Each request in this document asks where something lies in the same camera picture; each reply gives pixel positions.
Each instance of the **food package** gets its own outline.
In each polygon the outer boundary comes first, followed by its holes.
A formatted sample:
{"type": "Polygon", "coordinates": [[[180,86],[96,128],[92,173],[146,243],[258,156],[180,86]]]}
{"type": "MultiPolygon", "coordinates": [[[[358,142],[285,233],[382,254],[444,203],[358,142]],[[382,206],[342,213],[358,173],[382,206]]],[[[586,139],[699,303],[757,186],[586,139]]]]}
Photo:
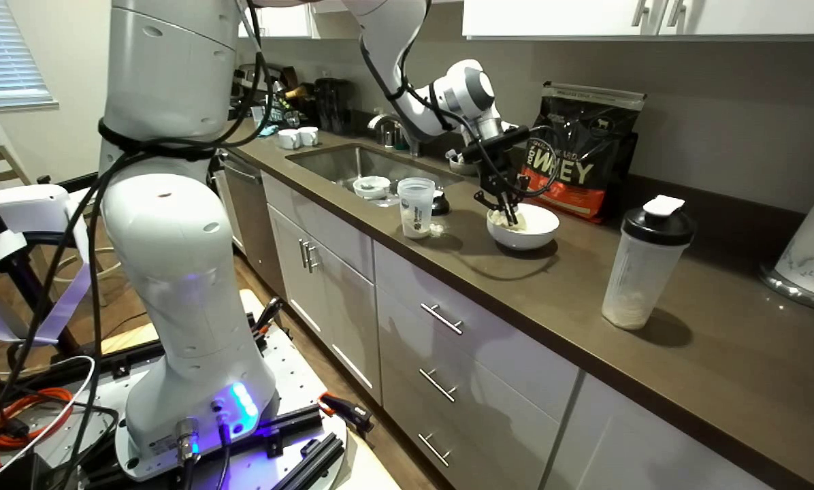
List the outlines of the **food package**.
{"type": "Polygon", "coordinates": [[[601,220],[629,171],[643,109],[643,92],[546,82],[520,168],[540,191],[534,202],[601,220]]]}

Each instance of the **black bottle cap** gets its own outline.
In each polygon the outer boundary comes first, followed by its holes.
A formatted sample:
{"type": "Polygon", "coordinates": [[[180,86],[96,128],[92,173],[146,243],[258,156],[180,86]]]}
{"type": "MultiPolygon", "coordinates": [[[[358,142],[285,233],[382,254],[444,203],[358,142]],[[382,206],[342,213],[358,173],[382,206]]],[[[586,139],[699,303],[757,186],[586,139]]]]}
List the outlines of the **black bottle cap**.
{"type": "Polygon", "coordinates": [[[624,214],[624,233],[653,245],[689,245],[697,224],[682,213],[682,198],[657,195],[624,214]]]}

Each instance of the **shaker bottle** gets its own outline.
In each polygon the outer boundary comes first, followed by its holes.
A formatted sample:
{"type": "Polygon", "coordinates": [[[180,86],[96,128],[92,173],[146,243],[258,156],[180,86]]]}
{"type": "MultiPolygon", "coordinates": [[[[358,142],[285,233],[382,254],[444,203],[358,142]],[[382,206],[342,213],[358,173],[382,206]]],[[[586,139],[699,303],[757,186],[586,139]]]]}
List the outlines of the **shaker bottle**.
{"type": "Polygon", "coordinates": [[[682,198],[674,195],[657,195],[643,209],[629,209],[601,315],[624,330],[644,326],[695,228],[682,214],[682,198]]]}

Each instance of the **white wall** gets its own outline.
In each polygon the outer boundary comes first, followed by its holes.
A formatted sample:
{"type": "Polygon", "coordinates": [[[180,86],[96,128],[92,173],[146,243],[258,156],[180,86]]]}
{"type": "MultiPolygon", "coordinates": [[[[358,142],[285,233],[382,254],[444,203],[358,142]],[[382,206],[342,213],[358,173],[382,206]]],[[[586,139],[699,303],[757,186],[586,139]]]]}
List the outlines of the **white wall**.
{"type": "Polygon", "coordinates": [[[29,177],[97,168],[107,94],[109,0],[10,0],[56,109],[0,115],[29,177]]]}
{"type": "MultiPolygon", "coordinates": [[[[648,92],[635,173],[806,213],[814,203],[814,40],[544,40],[469,44],[459,7],[433,7],[405,73],[418,84],[481,59],[497,105],[531,122],[541,82],[648,92]]],[[[301,79],[346,77],[356,105],[386,105],[356,40],[266,40],[301,79]]]]}

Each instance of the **cabinet handle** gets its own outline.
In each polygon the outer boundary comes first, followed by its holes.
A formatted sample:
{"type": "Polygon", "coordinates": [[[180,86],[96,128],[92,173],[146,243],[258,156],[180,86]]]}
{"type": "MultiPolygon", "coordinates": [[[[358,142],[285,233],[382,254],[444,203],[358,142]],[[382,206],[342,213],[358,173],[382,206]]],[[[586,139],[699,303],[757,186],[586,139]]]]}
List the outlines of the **cabinet handle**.
{"type": "Polygon", "coordinates": [[[417,373],[422,373],[422,379],[429,384],[429,387],[435,387],[435,392],[440,392],[444,395],[444,399],[448,399],[448,403],[458,403],[458,398],[454,398],[454,392],[458,392],[458,384],[454,387],[440,387],[439,384],[439,379],[435,379],[435,368],[433,371],[425,371],[425,368],[417,368],[417,373]]]}
{"type": "Polygon", "coordinates": [[[669,25],[666,25],[666,26],[674,26],[677,18],[682,18],[682,17],[687,17],[687,2],[682,2],[682,0],[674,0],[673,13],[669,13],[669,25]]]}
{"type": "Polygon", "coordinates": [[[307,270],[307,243],[300,239],[300,262],[301,262],[301,270],[307,270]]]}
{"type": "Polygon", "coordinates": [[[448,454],[451,454],[451,451],[439,451],[439,450],[433,446],[433,432],[417,432],[417,439],[418,439],[418,440],[439,456],[440,465],[451,465],[451,463],[448,463],[448,454]]]}
{"type": "Polygon", "coordinates": [[[428,303],[422,303],[422,309],[428,314],[428,315],[433,315],[439,323],[444,323],[447,330],[451,330],[454,335],[462,335],[462,320],[448,320],[448,318],[444,318],[444,314],[440,314],[440,304],[428,304],[428,303]]]}
{"type": "Polygon", "coordinates": [[[644,2],[648,2],[648,0],[640,0],[640,2],[635,6],[632,26],[640,26],[643,18],[650,13],[650,7],[648,7],[644,2]]]}
{"type": "Polygon", "coordinates": [[[314,243],[305,243],[305,267],[307,267],[307,273],[318,270],[318,258],[315,258],[315,245],[314,243]]]}

